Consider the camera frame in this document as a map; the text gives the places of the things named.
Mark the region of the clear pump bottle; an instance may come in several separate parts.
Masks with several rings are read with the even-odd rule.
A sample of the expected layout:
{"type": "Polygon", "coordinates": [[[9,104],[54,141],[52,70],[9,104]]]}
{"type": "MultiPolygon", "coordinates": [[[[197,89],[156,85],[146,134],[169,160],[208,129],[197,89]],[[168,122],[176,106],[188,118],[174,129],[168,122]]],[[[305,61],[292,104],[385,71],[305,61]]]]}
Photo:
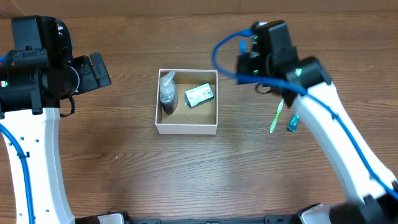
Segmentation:
{"type": "Polygon", "coordinates": [[[172,114],[178,105],[177,85],[174,81],[175,71],[160,78],[159,99],[166,114],[172,114]]]}

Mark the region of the green white soap box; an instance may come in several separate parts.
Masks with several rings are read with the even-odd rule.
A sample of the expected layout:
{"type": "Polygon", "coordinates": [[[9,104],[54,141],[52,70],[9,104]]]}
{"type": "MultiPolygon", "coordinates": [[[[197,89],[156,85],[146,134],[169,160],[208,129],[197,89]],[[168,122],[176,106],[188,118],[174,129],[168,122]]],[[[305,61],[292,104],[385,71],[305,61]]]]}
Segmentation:
{"type": "Polygon", "coordinates": [[[214,97],[215,95],[209,83],[185,91],[186,102],[191,108],[211,101],[214,97]]]}

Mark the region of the blue disposable razor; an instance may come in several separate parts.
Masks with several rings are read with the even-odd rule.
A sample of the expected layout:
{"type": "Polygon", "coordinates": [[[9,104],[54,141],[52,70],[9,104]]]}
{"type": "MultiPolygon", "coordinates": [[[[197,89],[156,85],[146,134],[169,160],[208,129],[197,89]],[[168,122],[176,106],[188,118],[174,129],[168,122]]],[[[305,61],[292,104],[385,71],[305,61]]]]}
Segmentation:
{"type": "Polygon", "coordinates": [[[244,39],[239,41],[239,52],[241,55],[244,55],[247,52],[247,43],[244,39]]]}

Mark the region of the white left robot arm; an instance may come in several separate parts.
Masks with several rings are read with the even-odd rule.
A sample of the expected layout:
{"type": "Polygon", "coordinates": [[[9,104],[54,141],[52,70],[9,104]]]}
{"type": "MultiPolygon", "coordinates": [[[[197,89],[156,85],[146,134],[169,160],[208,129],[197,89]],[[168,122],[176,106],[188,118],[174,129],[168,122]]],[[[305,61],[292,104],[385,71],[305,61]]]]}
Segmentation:
{"type": "Polygon", "coordinates": [[[1,133],[9,154],[17,223],[130,223],[126,212],[75,218],[63,183],[60,102],[110,83],[99,53],[1,66],[1,133]]]}

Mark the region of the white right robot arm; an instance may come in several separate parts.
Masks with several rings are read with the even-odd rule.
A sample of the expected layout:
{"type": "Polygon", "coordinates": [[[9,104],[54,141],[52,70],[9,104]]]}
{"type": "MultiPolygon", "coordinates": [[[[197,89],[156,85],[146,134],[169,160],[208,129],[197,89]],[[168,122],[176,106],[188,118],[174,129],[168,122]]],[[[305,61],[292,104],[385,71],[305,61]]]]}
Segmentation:
{"type": "Polygon", "coordinates": [[[240,83],[262,83],[307,125],[334,169],[345,201],[298,212],[298,223],[397,223],[397,178],[372,152],[345,111],[331,77],[315,57],[243,53],[240,83]]]}

